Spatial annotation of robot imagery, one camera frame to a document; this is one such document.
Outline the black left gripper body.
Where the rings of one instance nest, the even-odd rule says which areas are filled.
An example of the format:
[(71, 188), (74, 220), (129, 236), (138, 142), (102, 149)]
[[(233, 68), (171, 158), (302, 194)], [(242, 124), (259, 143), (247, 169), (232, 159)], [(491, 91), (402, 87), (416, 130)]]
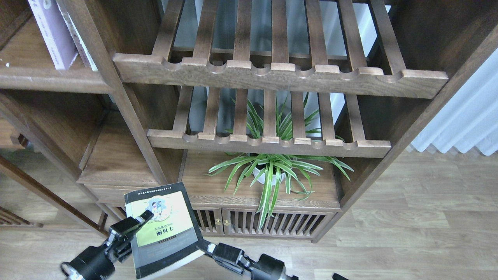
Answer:
[(71, 262), (60, 264), (68, 280), (107, 280), (114, 262), (123, 262), (132, 252), (131, 240), (144, 224), (142, 217), (128, 217), (109, 228), (109, 237), (98, 247), (89, 246)]

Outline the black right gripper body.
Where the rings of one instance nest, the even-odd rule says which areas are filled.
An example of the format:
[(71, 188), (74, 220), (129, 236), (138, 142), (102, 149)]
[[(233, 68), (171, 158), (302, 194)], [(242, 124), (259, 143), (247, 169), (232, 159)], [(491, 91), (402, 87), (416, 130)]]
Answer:
[(261, 254), (257, 262), (243, 250), (225, 243), (212, 245), (212, 258), (218, 265), (243, 275), (247, 270), (252, 280), (298, 280), (296, 275), (287, 275), (285, 263), (267, 254)]

